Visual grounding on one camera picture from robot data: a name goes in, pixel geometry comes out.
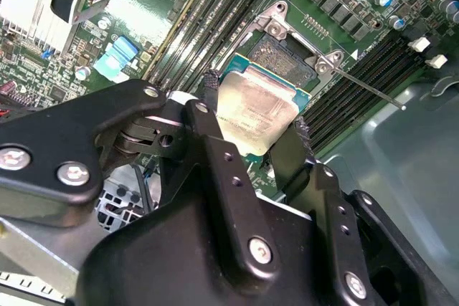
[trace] gray metal panel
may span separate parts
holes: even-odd
[[[459,94],[412,85],[325,161],[349,193],[370,193],[459,300]]]

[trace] white heatsink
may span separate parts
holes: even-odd
[[[0,17],[8,30],[16,32],[43,50],[66,53],[77,26],[68,24],[51,10],[51,0],[1,0]]]

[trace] screw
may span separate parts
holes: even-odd
[[[364,283],[351,272],[347,272],[345,275],[347,287],[351,290],[352,294],[354,294],[359,299],[366,298],[366,289]]]
[[[325,72],[327,72],[327,66],[324,65],[324,64],[320,64],[320,65],[318,66],[318,72],[319,72],[319,73],[325,73]]]
[[[363,198],[363,200],[365,201],[366,204],[368,204],[370,206],[373,204],[373,201],[367,195],[365,195],[364,193],[361,195],[361,197]]]
[[[335,61],[339,61],[341,59],[341,53],[336,52],[335,54],[333,54],[333,58],[335,59]]]
[[[157,98],[159,96],[158,91],[154,87],[147,86],[143,91],[150,97]]]
[[[202,111],[203,113],[209,112],[209,110],[207,109],[207,106],[204,103],[196,103],[196,107],[198,108],[199,111]]]
[[[57,178],[68,186],[82,186],[89,181],[89,170],[81,163],[66,163],[57,170]]]
[[[270,28],[269,28],[269,32],[270,32],[270,34],[272,34],[272,35],[278,34],[278,33],[279,33],[279,30],[280,30],[279,26],[278,26],[278,25],[275,25],[275,24],[271,25]]]
[[[21,148],[8,147],[0,150],[0,168],[17,171],[30,163],[30,155]]]
[[[268,264],[271,262],[271,249],[263,240],[251,238],[249,241],[249,250],[258,263]]]

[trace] blue connector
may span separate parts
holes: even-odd
[[[42,53],[42,59],[47,59],[48,57],[50,57],[51,55],[53,55],[55,53],[55,49],[53,48],[48,48],[46,49],[43,53]]]

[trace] metal lever arm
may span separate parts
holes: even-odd
[[[91,213],[103,187],[98,134],[106,148],[129,120],[150,115],[166,102],[147,82],[131,80],[4,123],[0,148],[20,148],[30,163],[13,171],[0,169],[0,215],[54,226],[81,224]],[[89,179],[68,185],[57,177],[66,163],[78,163]]]

